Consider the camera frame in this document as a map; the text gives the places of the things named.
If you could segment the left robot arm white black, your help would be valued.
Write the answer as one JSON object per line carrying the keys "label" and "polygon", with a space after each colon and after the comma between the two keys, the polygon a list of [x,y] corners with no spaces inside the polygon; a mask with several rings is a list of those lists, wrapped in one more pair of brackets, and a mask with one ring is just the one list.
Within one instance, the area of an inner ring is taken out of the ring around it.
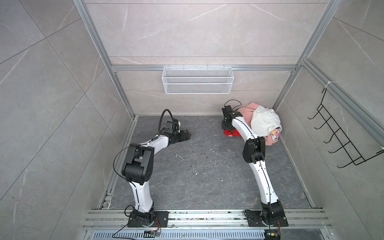
{"label": "left robot arm white black", "polygon": [[154,170],[154,156],[171,144],[188,141],[191,134],[180,130],[172,134],[156,135],[153,139],[130,144],[122,166],[122,176],[130,183],[133,190],[135,206],[130,217],[148,226],[155,221],[154,202],[151,198],[149,180]]}

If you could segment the red cloth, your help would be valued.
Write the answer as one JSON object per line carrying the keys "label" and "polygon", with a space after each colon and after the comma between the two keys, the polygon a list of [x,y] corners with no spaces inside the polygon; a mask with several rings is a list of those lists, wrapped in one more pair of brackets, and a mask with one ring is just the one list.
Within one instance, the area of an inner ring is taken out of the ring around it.
{"label": "red cloth", "polygon": [[233,130],[233,131],[226,130],[226,131],[223,131],[223,133],[229,137],[240,137],[241,136],[241,134],[238,132],[238,130]]}

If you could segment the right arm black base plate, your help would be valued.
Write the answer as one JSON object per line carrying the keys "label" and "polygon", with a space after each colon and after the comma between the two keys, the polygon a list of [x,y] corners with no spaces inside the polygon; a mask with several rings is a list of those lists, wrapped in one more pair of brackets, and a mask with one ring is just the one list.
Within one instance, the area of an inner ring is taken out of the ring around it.
{"label": "right arm black base plate", "polygon": [[288,227],[289,223],[284,212],[273,211],[269,213],[267,210],[261,211],[244,211],[245,218],[249,227]]}

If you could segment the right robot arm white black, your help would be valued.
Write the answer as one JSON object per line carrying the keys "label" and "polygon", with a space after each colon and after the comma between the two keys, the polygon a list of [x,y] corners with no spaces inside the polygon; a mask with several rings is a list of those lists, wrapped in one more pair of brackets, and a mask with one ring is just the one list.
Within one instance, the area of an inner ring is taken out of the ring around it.
{"label": "right robot arm white black", "polygon": [[261,194],[261,219],[266,226],[272,226],[283,218],[285,213],[281,201],[275,193],[269,178],[265,153],[266,144],[263,137],[259,137],[246,123],[240,112],[235,112],[231,106],[222,108],[224,120],[222,129],[225,131],[237,130],[245,141],[243,159],[248,163],[255,175]]}

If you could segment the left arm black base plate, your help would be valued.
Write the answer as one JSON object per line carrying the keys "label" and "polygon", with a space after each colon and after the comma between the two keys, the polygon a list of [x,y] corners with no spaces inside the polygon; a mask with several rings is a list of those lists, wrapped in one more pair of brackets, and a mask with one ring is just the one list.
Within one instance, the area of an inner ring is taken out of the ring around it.
{"label": "left arm black base plate", "polygon": [[129,217],[129,228],[139,227],[154,227],[156,228],[160,224],[161,228],[165,228],[168,225],[169,212],[167,211],[154,211],[153,213],[142,214],[138,212],[134,214],[131,212]]}

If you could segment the aluminium rail base frame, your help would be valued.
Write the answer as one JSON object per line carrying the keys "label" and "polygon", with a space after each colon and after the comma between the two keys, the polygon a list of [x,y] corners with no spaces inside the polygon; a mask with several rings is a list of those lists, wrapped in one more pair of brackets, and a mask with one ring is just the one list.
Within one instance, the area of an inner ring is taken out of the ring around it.
{"label": "aluminium rail base frame", "polygon": [[90,210],[81,221],[84,240],[336,240],[322,209],[287,209],[288,227],[249,227],[242,209],[161,210],[168,225],[129,228],[124,210]]}

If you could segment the printed pink white cloth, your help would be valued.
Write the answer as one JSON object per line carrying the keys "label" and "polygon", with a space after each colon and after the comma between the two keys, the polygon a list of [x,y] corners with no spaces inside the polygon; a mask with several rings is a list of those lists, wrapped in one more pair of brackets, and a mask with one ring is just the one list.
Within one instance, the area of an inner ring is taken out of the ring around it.
{"label": "printed pink white cloth", "polygon": [[274,143],[276,143],[279,140],[280,133],[281,133],[280,128],[277,128],[270,132],[270,137]]}

